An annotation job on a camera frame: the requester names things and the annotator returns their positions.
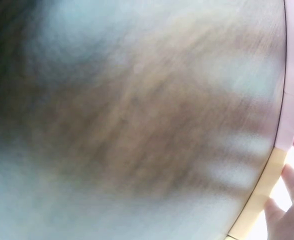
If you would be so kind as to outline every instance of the hand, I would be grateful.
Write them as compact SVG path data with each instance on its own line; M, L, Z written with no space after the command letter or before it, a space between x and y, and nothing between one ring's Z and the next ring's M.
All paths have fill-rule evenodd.
M281 177L289 192L292 206L287 212L281 210L274 200L265 205L268 240L294 240L294 169L286 165Z

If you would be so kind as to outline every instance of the wood grain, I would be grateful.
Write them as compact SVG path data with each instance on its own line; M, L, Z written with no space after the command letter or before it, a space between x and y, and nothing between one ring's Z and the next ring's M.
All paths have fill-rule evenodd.
M224 239L285 39L281 0L0 1L0 239Z

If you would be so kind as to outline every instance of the blurry surface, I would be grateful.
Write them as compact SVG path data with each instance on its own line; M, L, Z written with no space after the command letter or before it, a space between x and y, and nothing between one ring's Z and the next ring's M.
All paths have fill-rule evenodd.
M224 239L284 67L281 0L1 0L0 240Z

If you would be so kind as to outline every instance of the wooden surface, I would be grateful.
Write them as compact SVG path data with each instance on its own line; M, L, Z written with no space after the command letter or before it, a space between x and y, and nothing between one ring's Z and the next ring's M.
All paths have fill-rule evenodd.
M274 145L282 0L0 0L0 240L222 240Z
M229 231L229 235L237 240L246 240L264 210L274 186L281 177L287 152L274 147L265 169L253 190L240 216Z

